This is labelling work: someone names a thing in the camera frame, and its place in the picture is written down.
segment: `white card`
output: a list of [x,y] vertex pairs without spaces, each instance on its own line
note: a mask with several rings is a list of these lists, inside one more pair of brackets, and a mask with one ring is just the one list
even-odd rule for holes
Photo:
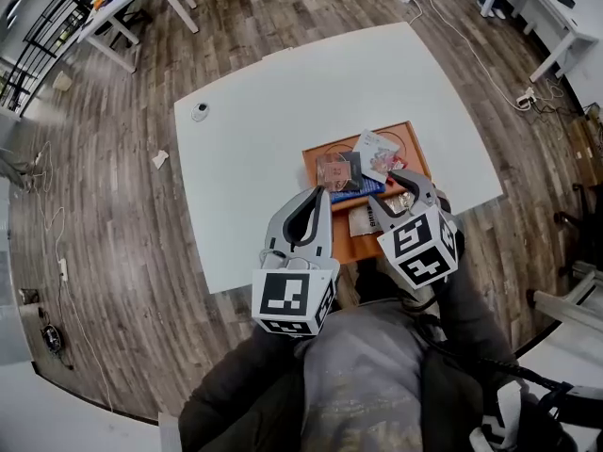
[[399,144],[366,130],[358,138],[354,150],[360,153],[362,173],[375,181],[387,180],[386,161],[398,152]]

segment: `wooden floor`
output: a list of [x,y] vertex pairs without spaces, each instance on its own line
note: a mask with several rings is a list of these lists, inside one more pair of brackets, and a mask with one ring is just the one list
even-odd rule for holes
[[[59,294],[55,241],[62,215],[45,234],[36,194],[11,192],[14,286],[39,288],[41,306],[54,323],[61,323],[62,314],[70,346],[65,361],[74,365],[69,371],[44,350],[37,307],[25,306],[22,316],[39,370],[106,404],[98,359],[113,407],[152,418],[159,411],[178,414],[202,376],[252,326],[244,291],[207,293],[183,188],[173,103],[286,47],[410,21],[417,14],[415,5],[398,0],[196,1],[200,5],[191,14],[201,30],[193,35],[165,0],[141,0],[155,21],[139,47],[119,49],[137,59],[134,75],[79,45],[48,79],[65,70],[73,78],[71,90],[44,90],[13,143],[30,158],[44,142],[52,143],[55,174],[48,193],[41,193],[41,208],[50,220],[65,207],[57,251],[67,259],[70,279]],[[533,112],[515,112],[466,43],[426,0],[418,2],[424,14],[413,28],[463,99],[504,190],[463,219],[478,287],[518,347],[542,326],[532,319],[525,290],[565,291],[556,269],[570,236],[556,227],[552,213],[577,211],[571,184],[578,169],[558,117],[538,120]],[[519,95],[543,58],[530,41],[509,21],[484,20],[475,0],[434,3],[469,37],[507,95]],[[544,84],[536,88],[546,93]],[[438,103],[432,105],[437,112]],[[563,98],[556,105],[571,104]],[[161,149],[170,158],[157,170],[151,158]],[[350,287],[353,269],[344,275]]]

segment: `shoe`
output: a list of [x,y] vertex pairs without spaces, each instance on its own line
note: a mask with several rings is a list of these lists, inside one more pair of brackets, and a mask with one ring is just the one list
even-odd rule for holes
[[[480,0],[476,0],[476,2],[478,4],[478,7],[481,9],[483,7],[483,5],[480,3]],[[490,11],[488,12],[488,17],[491,17],[491,18],[495,17],[495,14],[491,8],[490,8]]]
[[504,12],[500,9],[500,8],[492,8],[492,10],[494,11],[494,14],[500,19],[500,20],[507,20],[507,16],[504,14]]

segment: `card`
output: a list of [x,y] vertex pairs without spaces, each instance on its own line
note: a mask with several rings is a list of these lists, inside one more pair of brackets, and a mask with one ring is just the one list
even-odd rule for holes
[[360,153],[362,173],[375,181],[384,183],[387,172],[396,161],[399,144],[370,131],[363,132],[354,146]]
[[358,191],[363,185],[359,153],[328,153],[317,157],[317,182],[331,192]]

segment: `wooden tray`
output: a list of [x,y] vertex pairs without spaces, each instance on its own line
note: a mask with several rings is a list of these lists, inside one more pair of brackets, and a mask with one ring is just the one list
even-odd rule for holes
[[[386,139],[399,144],[398,156],[408,163],[406,169],[420,172],[431,178],[429,168],[427,167],[427,161],[418,145],[415,130],[411,123],[403,122],[373,132],[375,134],[383,135]],[[356,142],[358,142],[358,137],[360,137],[359,134],[302,151],[305,170],[308,174],[311,186],[317,185],[317,157],[326,153],[344,153],[351,151],[356,145]],[[389,198],[396,194],[400,194],[403,190],[404,188],[398,184],[392,185],[386,183],[385,192],[381,193],[379,196],[382,198]],[[335,204],[332,204],[331,209],[333,212],[336,212],[341,211],[342,209],[351,209],[352,207],[362,206],[364,204],[368,204],[368,196],[336,202]]]
[[[384,127],[374,131],[377,134],[384,134],[384,137],[394,140],[397,137],[400,142],[400,150],[398,155],[408,163],[407,169],[414,170],[425,174],[430,179],[432,175],[427,167],[425,156],[418,145],[415,131],[409,122]],[[303,160],[305,161],[306,170],[312,186],[317,184],[317,155],[322,153],[332,153],[337,151],[350,151],[353,149],[359,136],[348,137],[345,139],[331,142],[323,146],[315,147],[303,151]],[[398,185],[386,185],[385,192],[380,194],[382,197],[393,196],[400,193],[404,189]],[[348,222],[349,208],[360,206],[368,203],[368,197],[356,198],[338,202],[332,205],[333,210],[333,258],[341,265],[353,263],[355,261],[374,258],[383,254],[381,246],[377,241],[379,233],[365,234],[363,236],[350,236],[350,224]]]

